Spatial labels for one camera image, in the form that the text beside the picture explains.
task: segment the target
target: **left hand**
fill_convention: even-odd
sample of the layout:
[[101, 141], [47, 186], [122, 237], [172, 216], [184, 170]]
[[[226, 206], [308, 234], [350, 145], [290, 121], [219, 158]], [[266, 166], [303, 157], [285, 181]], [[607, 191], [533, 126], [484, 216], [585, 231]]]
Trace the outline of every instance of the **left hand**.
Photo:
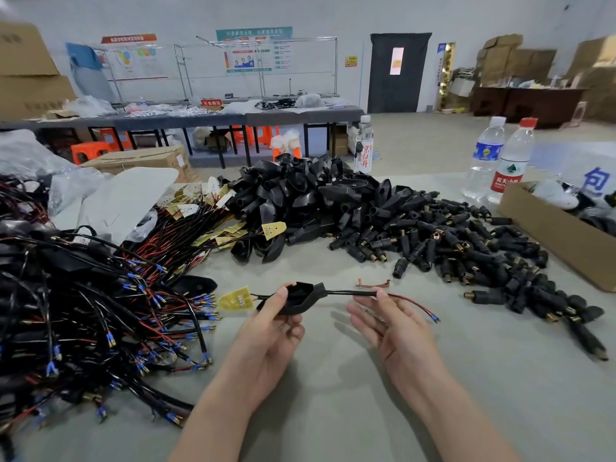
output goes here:
[[287, 287], [280, 287], [242, 325], [210, 386], [238, 399], [251, 414], [276, 387], [304, 338], [301, 315], [278, 316], [287, 295]]

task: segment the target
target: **hand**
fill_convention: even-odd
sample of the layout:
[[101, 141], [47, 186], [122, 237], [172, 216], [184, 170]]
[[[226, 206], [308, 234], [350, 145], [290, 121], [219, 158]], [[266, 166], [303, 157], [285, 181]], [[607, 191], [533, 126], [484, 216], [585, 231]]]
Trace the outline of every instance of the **hand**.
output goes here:
[[210, 386], [239, 399], [251, 414], [276, 387], [304, 338], [301, 315], [278, 316], [287, 295], [287, 287], [280, 287], [246, 320]]
[[387, 322], [355, 303], [347, 306], [351, 324], [378, 349], [395, 387], [411, 408], [420, 413], [429, 403], [432, 386], [449, 379], [430, 327], [411, 303], [391, 298], [381, 288], [376, 290], [376, 298], [353, 299]]

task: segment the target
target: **black door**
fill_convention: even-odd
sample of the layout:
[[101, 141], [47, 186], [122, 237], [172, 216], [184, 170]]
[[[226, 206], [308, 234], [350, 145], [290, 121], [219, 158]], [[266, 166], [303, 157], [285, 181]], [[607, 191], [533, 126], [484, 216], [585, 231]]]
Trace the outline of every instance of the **black door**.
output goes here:
[[425, 34], [372, 34], [368, 113], [416, 112], [426, 62]]

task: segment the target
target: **water bottle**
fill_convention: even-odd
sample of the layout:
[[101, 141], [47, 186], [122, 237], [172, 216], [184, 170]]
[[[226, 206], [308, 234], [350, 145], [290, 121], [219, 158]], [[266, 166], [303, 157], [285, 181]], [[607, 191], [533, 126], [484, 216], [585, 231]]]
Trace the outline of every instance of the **water bottle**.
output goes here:
[[488, 193], [488, 201], [491, 203], [500, 202], [509, 183], [521, 181], [535, 147], [533, 130], [536, 125], [537, 118], [522, 118], [520, 128], [504, 145]]
[[504, 116], [493, 116], [490, 126], [481, 133], [475, 146], [471, 169], [466, 175], [466, 183], [462, 194], [467, 198], [483, 198], [487, 193], [494, 170], [498, 163], [498, 156], [504, 144]]
[[369, 175], [372, 171], [372, 153], [374, 150], [374, 133], [370, 127], [370, 115], [362, 115], [359, 131], [355, 137], [355, 164], [353, 170]]

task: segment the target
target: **pile of black connectors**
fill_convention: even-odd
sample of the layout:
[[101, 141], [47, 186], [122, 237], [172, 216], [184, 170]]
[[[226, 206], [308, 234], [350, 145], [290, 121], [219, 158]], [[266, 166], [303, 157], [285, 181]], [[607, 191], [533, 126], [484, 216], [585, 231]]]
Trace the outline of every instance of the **pile of black connectors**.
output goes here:
[[[353, 173], [339, 158], [283, 154], [276, 163], [260, 161], [242, 168], [237, 180], [221, 182], [235, 191], [227, 207], [246, 221], [250, 232], [232, 248], [240, 262], [253, 251], [263, 262], [273, 261], [285, 242], [293, 245], [320, 236], [334, 237], [329, 248], [343, 249], [357, 262], [387, 262], [390, 253], [398, 253], [394, 278], [402, 278], [414, 265], [422, 272], [434, 267], [447, 283], [458, 279], [469, 287], [489, 287], [465, 297], [506, 305], [516, 313], [528, 309], [546, 321], [562, 318], [589, 354], [607, 359], [605, 347], [585, 326], [604, 310], [557, 290], [554, 281], [540, 273], [548, 253], [523, 236], [511, 219], [492, 217], [485, 206], [439, 200], [436, 191], [379, 182]], [[287, 224], [287, 231], [266, 240], [262, 224], [278, 221]]]

